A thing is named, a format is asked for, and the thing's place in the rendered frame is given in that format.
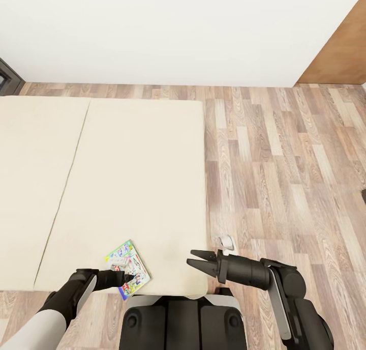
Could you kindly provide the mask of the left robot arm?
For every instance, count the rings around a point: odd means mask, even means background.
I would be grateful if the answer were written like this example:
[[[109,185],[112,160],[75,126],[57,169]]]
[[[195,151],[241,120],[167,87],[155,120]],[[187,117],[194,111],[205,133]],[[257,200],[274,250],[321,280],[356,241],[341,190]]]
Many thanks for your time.
[[[112,266],[128,266],[125,257],[110,257],[105,270],[76,269],[59,291],[53,291],[43,307],[0,350],[56,350],[71,320],[75,319],[94,291],[122,287],[134,275],[115,271]]]

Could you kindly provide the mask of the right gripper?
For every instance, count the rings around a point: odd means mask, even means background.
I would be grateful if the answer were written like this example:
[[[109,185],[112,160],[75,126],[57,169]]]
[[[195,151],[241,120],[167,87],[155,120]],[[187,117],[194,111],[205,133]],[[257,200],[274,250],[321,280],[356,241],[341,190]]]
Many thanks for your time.
[[[218,282],[226,284],[226,280],[250,286],[252,279],[251,259],[229,254],[223,255],[223,250],[214,251],[191,250],[191,254],[203,260],[187,258],[187,264],[212,276]]]

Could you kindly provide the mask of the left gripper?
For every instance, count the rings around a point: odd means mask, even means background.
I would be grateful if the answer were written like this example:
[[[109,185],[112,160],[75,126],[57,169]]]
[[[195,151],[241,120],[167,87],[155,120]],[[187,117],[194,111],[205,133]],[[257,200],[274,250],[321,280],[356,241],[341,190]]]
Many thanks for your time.
[[[100,290],[111,287],[122,287],[125,283],[134,279],[134,275],[125,274],[124,271],[103,270],[101,272],[104,272],[106,275],[106,283]]]

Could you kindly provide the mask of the board game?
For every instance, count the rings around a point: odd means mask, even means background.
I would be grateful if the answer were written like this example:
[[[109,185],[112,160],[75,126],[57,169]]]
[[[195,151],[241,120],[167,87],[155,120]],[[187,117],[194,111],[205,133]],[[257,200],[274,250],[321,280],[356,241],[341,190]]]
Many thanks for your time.
[[[124,301],[151,279],[151,275],[132,240],[128,240],[112,253],[107,255],[104,258],[106,263],[110,257],[125,257],[130,261],[128,266],[112,266],[115,267],[115,271],[124,271],[125,274],[134,275],[133,280],[125,283],[122,287],[118,287]]]

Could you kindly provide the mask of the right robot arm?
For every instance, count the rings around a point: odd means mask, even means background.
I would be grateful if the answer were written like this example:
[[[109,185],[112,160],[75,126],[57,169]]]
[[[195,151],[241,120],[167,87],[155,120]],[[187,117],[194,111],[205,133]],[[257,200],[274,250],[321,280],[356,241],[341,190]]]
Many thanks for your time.
[[[334,350],[334,339],[312,301],[304,298],[306,283],[297,267],[281,260],[252,260],[238,255],[233,236],[220,236],[224,250],[191,250],[203,260],[187,264],[212,276],[268,291],[282,343],[287,350]]]

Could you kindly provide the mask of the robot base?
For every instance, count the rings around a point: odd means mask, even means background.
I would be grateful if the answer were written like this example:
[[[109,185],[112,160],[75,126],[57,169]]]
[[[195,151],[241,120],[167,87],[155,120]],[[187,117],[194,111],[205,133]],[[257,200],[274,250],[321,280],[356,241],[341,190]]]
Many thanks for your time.
[[[195,300],[132,296],[119,350],[248,350],[239,301],[228,287]]]

